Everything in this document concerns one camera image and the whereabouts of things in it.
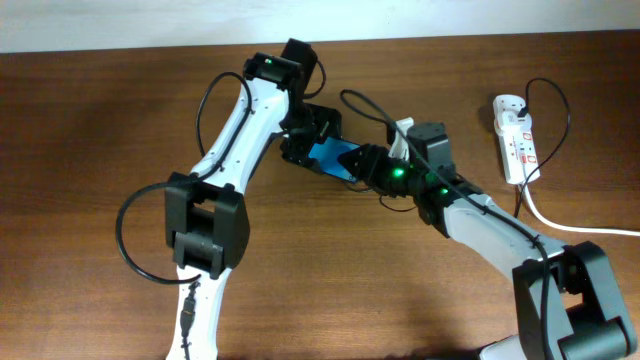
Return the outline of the blue Galaxy smartphone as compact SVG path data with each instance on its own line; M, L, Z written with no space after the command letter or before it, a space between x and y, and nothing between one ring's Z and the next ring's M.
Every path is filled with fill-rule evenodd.
M350 183L355 183L356 178L339 163L338 158L342 154L357 148L357 144L334 137L328 137L322 144L314 144L308 157L318 162L322 173Z

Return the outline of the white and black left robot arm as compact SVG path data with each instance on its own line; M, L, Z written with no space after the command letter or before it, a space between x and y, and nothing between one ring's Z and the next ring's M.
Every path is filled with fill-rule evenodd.
M166 190L166 241L181 282L169 358L218 356L224 289L250 236L244 195L270 144L281 138L285 161L318 173L317 147L340 138L340 113L310 103L306 92L319 64L312 46L295 39L279 56L247 60L229 119L192 169L196 183Z

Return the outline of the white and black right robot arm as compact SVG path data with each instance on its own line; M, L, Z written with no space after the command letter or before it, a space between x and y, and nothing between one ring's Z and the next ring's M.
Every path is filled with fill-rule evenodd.
M381 195L410 197L421 219L478 253L514 288L516 334L471 353L473 359L622 359L639 342L606 253L586 241L568 245L499 208L459 176L443 125L397 133L408 156L361 145L338 157Z

